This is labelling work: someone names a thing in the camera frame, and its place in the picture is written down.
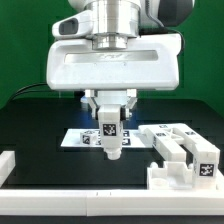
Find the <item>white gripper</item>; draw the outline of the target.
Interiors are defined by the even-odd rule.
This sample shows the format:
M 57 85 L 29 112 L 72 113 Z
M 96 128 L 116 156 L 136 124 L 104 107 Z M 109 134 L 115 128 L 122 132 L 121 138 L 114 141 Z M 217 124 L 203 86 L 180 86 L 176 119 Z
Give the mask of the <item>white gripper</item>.
M 129 120 L 137 90 L 173 90 L 179 85 L 178 34 L 130 39 L 125 49 L 94 50 L 86 39 L 60 40 L 49 50 L 47 83 L 53 90 L 86 90 L 85 97 L 98 119 L 95 90 L 125 90 L 121 119 Z

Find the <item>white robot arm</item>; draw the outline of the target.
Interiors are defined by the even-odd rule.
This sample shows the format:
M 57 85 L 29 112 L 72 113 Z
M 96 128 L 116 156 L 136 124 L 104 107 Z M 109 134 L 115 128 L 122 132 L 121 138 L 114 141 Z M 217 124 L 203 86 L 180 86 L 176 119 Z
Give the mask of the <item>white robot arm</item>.
M 139 90 L 179 85 L 184 38 L 173 28 L 195 0 L 68 0 L 77 10 L 55 23 L 47 61 L 53 90 L 83 90 L 96 119 L 114 110 L 131 116 Z

